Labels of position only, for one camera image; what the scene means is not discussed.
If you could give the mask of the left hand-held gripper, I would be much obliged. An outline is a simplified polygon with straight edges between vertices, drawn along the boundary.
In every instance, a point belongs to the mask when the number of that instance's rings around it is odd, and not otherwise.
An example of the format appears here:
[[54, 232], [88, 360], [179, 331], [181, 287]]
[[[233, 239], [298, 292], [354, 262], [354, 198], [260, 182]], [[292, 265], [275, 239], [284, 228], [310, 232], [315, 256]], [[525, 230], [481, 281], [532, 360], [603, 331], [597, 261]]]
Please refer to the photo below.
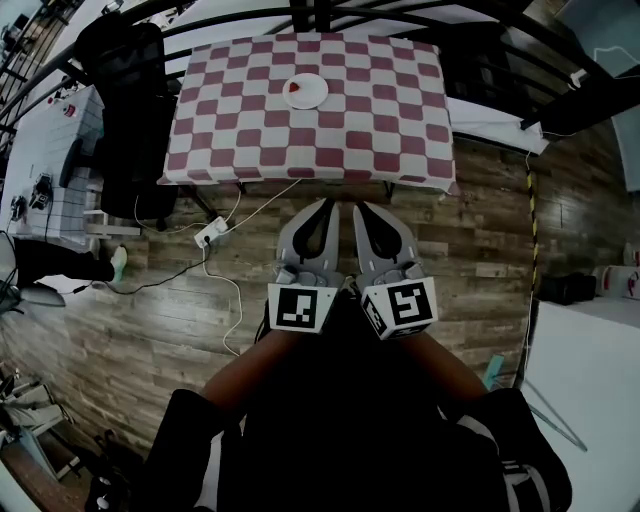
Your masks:
[[[272, 330], [320, 334], [345, 276], [336, 268], [339, 208], [333, 199], [300, 210], [281, 230], [274, 283], [268, 284], [268, 320]], [[313, 262], [320, 270], [291, 264]]]

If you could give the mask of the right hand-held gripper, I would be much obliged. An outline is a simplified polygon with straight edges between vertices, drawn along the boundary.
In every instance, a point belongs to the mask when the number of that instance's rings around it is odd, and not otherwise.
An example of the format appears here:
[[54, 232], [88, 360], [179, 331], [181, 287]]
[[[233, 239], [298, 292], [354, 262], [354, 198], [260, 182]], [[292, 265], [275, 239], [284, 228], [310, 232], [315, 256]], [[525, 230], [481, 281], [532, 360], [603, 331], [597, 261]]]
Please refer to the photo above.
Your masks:
[[369, 202], [354, 206], [353, 224], [362, 273], [403, 264], [363, 289], [361, 308], [374, 332], [388, 340], [424, 331], [438, 320], [435, 283], [414, 261], [417, 243], [411, 230], [388, 210]]

